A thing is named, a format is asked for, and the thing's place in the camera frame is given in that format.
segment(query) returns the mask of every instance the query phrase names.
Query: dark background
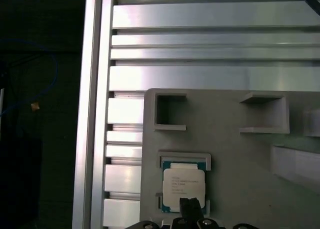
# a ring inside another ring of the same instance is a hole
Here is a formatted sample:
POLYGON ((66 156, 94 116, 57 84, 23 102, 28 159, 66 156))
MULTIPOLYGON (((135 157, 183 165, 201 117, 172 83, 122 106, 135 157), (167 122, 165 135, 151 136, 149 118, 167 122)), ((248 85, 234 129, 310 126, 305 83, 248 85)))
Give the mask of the dark background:
MULTIPOLYGON (((42 51, 22 42, 1 42, 18 39, 46 47, 59 66, 47 94, 2 117, 2 123, 40 138, 43 145, 38 219, 23 228, 72 228, 84 14, 85 0, 0 0, 0 59, 12 62, 42 51), (32 102, 40 109, 32 112, 32 102)), ((4 108, 36 95, 54 76, 49 55, 13 68, 4 108)))

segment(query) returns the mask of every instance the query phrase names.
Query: metal plate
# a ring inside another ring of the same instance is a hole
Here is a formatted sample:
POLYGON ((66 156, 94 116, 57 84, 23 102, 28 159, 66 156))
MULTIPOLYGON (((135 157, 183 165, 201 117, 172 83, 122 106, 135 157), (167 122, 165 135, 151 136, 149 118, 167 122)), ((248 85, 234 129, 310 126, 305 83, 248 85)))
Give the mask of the metal plate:
POLYGON ((118 193, 140 193, 141 167, 105 165, 104 190, 118 193))
POLYGON ((318 26, 303 1, 116 5, 113 28, 318 26))
POLYGON ((139 221, 139 211, 139 201, 105 199, 103 226, 127 228, 139 221))

